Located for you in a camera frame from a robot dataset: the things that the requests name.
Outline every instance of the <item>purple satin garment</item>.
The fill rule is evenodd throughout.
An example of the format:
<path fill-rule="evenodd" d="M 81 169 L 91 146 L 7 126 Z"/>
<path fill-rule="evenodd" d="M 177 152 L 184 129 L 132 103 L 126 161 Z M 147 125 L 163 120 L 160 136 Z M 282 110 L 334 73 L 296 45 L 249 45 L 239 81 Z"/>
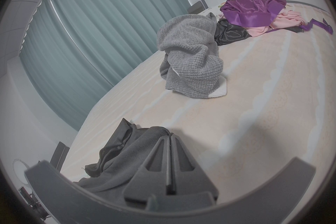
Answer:
<path fill-rule="evenodd" d="M 286 0 L 227 0 L 220 10 L 231 24 L 262 27 L 270 25 L 286 4 Z"/>
<path fill-rule="evenodd" d="M 305 31 L 309 31 L 313 27 L 313 24 L 325 29 L 330 34 L 334 33 L 334 30 L 332 29 L 332 27 L 329 24 L 327 24 L 325 19 L 323 19 L 323 23 L 320 22 L 320 21 L 317 21 L 315 19 L 311 19 L 310 22 L 307 25 L 300 25 L 300 28 L 304 29 Z"/>

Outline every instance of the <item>beige bed sheet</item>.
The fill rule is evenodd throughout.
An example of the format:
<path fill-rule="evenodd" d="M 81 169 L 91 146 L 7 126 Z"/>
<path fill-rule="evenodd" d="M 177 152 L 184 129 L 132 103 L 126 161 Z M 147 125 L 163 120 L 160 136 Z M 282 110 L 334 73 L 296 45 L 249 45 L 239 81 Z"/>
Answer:
<path fill-rule="evenodd" d="M 306 20 L 324 11 L 288 4 Z M 219 8 L 211 8 L 217 15 Z M 91 110 L 61 173 L 87 177 L 99 150 L 121 119 L 141 127 L 164 126 L 179 135 L 220 191 L 218 203 L 239 198 L 274 176 L 295 156 L 316 166 L 316 175 L 289 220 L 316 191 L 336 152 L 335 34 L 279 30 L 219 48 L 227 95 L 193 99 L 165 90 L 156 52 L 120 81 Z"/>

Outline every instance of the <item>gray waffle-textured fabric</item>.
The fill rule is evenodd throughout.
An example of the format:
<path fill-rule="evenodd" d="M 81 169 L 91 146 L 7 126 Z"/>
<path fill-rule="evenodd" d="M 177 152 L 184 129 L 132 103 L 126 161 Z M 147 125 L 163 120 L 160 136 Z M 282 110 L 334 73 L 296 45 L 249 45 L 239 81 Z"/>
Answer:
<path fill-rule="evenodd" d="M 166 89 L 189 97 L 208 98 L 219 85 L 223 61 L 214 39 L 216 17 L 187 14 L 175 17 L 157 33 L 157 48 L 166 55 L 160 74 Z"/>

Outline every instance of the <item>pink fabric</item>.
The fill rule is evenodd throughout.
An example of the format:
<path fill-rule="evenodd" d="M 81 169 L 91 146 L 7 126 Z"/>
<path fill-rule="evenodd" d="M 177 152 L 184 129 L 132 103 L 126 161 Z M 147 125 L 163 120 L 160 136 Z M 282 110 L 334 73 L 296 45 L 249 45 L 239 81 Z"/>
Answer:
<path fill-rule="evenodd" d="M 270 27 L 272 29 L 281 29 L 306 24 L 307 22 L 301 17 L 300 12 L 282 9 L 275 20 L 270 24 Z"/>
<path fill-rule="evenodd" d="M 244 27 L 252 37 L 257 37 L 271 29 L 281 29 L 293 26 L 307 25 L 300 12 L 282 9 L 270 26 Z"/>

